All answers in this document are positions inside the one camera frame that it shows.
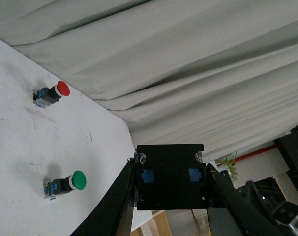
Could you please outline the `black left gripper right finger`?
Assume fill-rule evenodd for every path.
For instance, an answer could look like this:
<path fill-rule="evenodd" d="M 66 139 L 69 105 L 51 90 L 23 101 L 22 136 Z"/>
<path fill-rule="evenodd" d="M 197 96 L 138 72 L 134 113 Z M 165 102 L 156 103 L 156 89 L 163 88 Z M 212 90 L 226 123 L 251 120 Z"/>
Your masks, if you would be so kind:
<path fill-rule="evenodd" d="M 208 209 L 212 236 L 289 236 L 276 221 L 266 219 L 212 165 L 207 164 L 211 187 L 223 208 Z"/>

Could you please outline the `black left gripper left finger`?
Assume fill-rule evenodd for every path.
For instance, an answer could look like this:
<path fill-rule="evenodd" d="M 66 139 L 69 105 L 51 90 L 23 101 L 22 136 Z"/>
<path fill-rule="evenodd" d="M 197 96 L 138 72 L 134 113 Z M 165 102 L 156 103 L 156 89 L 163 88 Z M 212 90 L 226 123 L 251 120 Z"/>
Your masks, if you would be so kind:
<path fill-rule="evenodd" d="M 135 160 L 130 159 L 73 236 L 128 236 L 135 199 Z"/>

